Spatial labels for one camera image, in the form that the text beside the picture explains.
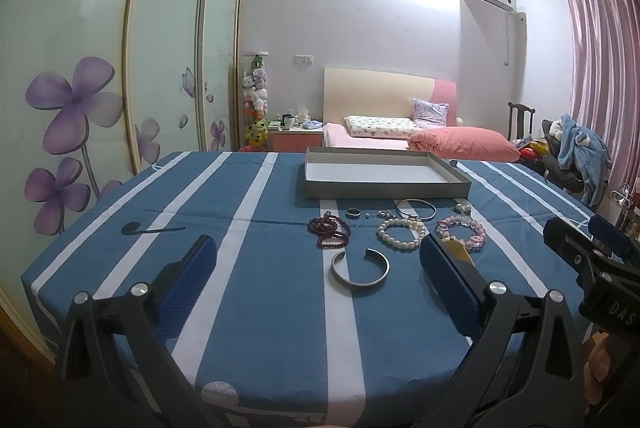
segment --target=gray box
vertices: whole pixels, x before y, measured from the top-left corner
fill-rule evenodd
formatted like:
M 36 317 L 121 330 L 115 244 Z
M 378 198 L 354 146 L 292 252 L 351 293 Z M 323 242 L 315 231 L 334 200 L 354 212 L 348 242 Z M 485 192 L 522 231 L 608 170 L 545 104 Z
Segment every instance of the gray box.
M 439 199 L 469 197 L 471 181 L 427 152 L 309 147 L 309 199 Z

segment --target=nightstand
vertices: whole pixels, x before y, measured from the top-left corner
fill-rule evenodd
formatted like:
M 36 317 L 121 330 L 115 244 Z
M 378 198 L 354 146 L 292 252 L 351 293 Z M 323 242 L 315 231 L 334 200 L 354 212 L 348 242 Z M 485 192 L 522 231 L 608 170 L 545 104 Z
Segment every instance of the nightstand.
M 289 131 L 267 131 L 267 150 L 270 152 L 306 152 L 306 147 L 322 147 L 324 129 L 307 131 L 294 127 Z

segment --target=pink curtain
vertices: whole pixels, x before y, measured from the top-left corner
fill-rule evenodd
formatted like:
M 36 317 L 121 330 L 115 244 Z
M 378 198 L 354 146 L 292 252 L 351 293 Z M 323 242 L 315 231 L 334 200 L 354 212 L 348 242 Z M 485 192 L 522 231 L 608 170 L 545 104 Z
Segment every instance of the pink curtain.
M 568 0 L 574 32 L 572 118 L 609 147 L 609 188 L 640 169 L 639 0 Z

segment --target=white wall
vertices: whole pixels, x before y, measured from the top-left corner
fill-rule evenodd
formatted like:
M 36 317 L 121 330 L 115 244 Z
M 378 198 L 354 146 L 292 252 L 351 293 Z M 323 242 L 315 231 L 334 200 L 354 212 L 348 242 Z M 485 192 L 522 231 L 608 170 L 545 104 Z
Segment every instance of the white wall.
M 536 109 L 536 122 L 570 111 L 574 49 L 567 0 L 518 0 L 527 13 L 527 57 L 518 100 Z
M 306 104 L 321 118 L 324 68 L 359 68 L 457 82 L 466 123 L 502 131 L 514 86 L 513 62 L 503 65 L 505 25 L 504 12 L 481 1 L 242 0 L 240 44 L 270 52 L 270 116 Z

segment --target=silver ring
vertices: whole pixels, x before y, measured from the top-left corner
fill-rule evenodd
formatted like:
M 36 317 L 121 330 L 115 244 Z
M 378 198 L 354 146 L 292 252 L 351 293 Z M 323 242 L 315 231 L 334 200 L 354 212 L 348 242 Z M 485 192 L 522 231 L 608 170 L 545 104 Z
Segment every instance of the silver ring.
M 349 208 L 347 210 L 347 218 L 348 219 L 359 219 L 360 218 L 360 210 L 357 208 Z
M 426 204 L 427 206 L 430 206 L 431 208 L 433 208 L 433 214 L 431 214 L 429 217 L 418 217 L 418 215 L 414 215 L 411 213 L 407 213 L 407 212 L 403 212 L 400 209 L 400 203 L 422 203 L 422 204 Z M 402 199 L 400 201 L 398 201 L 398 203 L 396 204 L 396 209 L 398 210 L 399 214 L 402 215 L 402 217 L 406 217 L 407 219 L 412 219 L 414 221 L 430 221 L 431 219 L 433 219 L 436 216 L 436 207 L 431 204 L 428 201 L 423 201 L 422 199 Z
M 331 261 L 331 272 L 334 274 L 334 277 L 336 278 L 336 280 L 340 281 L 340 283 L 343 283 L 347 286 L 350 287 L 356 287 L 356 288 L 363 288 L 363 287 L 373 287 L 377 284 L 379 284 L 380 282 L 382 282 L 383 280 L 385 280 L 386 275 L 389 274 L 389 260 L 388 258 L 385 257 L 385 255 L 383 255 L 382 253 L 380 253 L 379 251 L 376 251 L 375 249 L 367 249 L 367 251 L 365 252 L 365 257 L 367 256 L 376 256 L 379 259 L 381 259 L 384 263 L 385 263 L 385 272 L 382 275 L 382 277 L 378 278 L 377 280 L 374 280 L 373 282 L 369 282 L 369 283 L 357 283 L 357 282 L 352 282 L 351 280 L 347 280 L 345 277 L 343 277 L 340 273 L 338 273 L 338 270 L 335 268 L 335 263 L 340 261 L 340 259 L 344 258 L 345 255 L 345 251 L 341 251 L 340 253 L 337 253 Z

